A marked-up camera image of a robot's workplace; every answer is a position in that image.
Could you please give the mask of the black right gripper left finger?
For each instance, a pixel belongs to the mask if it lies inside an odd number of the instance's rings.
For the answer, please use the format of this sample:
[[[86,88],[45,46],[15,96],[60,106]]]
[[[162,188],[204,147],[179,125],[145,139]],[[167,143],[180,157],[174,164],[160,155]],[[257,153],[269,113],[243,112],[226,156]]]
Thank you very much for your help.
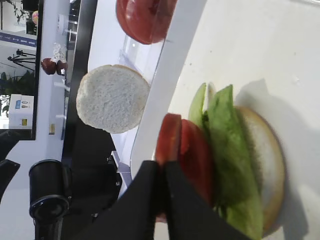
[[[158,211],[156,161],[145,160],[119,200],[75,240],[152,240]]]

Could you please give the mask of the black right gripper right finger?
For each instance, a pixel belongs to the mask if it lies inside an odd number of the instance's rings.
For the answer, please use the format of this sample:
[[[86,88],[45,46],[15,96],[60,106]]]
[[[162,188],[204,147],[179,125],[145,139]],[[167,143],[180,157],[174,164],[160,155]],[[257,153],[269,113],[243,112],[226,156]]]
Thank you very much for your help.
[[[202,199],[176,161],[165,164],[168,189],[166,210],[171,240],[247,240]]]

